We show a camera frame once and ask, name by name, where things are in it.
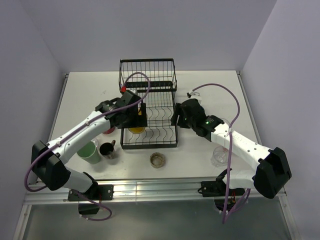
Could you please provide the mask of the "red mug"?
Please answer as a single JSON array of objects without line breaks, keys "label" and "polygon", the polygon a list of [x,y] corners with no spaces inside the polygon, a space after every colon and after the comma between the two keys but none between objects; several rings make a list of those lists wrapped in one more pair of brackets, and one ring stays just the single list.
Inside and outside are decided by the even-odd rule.
[{"label": "red mug", "polygon": [[112,127],[112,128],[110,128],[110,129],[108,129],[108,130],[106,130],[106,131],[104,131],[103,132],[103,134],[105,134],[105,135],[109,135],[109,134],[111,134],[112,132],[114,132],[115,131],[115,127]]}]

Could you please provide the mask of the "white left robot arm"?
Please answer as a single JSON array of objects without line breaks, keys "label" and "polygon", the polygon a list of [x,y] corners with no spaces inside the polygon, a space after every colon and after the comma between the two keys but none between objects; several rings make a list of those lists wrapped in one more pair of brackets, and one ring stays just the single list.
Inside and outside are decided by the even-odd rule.
[{"label": "white left robot arm", "polygon": [[145,103],[123,104],[101,102],[81,123],[62,136],[44,143],[37,141],[32,146],[29,172],[35,173],[51,191],[68,188],[86,200],[98,193],[97,181],[86,172],[66,167],[66,163],[81,148],[99,134],[112,127],[145,127],[147,113]]}]

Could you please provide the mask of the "yellow ceramic mug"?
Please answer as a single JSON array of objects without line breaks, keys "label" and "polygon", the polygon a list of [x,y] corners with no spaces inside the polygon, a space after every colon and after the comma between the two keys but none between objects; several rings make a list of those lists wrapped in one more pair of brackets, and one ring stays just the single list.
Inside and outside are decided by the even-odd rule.
[{"label": "yellow ceramic mug", "polygon": [[133,134],[141,134],[145,131],[145,127],[131,127],[128,130]]}]

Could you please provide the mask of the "black wire dish rack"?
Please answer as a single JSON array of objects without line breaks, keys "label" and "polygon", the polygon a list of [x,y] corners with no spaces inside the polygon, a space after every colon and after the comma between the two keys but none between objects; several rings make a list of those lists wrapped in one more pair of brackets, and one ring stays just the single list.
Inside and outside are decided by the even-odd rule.
[{"label": "black wire dish rack", "polygon": [[176,65],[172,58],[121,59],[119,63],[119,87],[137,90],[142,97],[148,87],[144,76],[150,79],[150,92],[143,100],[146,105],[147,126],[141,133],[128,128],[121,129],[120,144],[124,150],[175,148],[179,137],[177,127],[171,125],[177,91]]}]

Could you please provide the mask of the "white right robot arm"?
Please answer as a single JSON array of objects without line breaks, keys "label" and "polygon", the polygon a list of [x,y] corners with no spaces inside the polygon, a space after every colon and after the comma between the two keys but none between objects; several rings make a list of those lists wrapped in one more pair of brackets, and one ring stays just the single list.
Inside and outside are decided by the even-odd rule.
[{"label": "white right robot arm", "polygon": [[244,189],[256,189],[262,196],[273,199],[291,179],[292,173],[286,153],[279,147],[262,146],[236,131],[215,115],[206,115],[197,99],[176,103],[171,124],[192,129],[199,137],[226,148],[243,159],[251,170],[225,169],[211,186],[202,185],[204,197],[218,197]]}]

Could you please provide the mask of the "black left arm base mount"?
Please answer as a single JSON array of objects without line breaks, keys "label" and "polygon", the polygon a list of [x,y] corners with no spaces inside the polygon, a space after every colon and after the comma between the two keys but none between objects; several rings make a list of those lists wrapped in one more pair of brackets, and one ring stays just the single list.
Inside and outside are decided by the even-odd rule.
[{"label": "black left arm base mount", "polygon": [[109,215],[112,211],[108,207],[103,207],[103,201],[113,199],[114,186],[112,184],[98,184],[85,193],[70,189],[67,197],[68,202],[79,202],[78,213],[84,217],[92,218],[100,210],[106,210]]}]

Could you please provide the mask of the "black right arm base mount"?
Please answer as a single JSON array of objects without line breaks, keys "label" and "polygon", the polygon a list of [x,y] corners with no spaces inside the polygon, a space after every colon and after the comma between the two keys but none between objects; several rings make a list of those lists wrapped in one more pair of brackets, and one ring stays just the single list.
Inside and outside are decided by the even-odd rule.
[{"label": "black right arm base mount", "polygon": [[[202,181],[200,184],[201,187],[197,190],[197,192],[201,194],[202,197],[223,197],[223,199],[218,199],[214,201],[216,208],[219,211],[222,211],[224,209],[224,199],[226,195],[225,183],[223,181]],[[237,203],[237,197],[242,196],[244,193],[244,188],[229,189],[226,210],[230,211],[232,207]]]}]

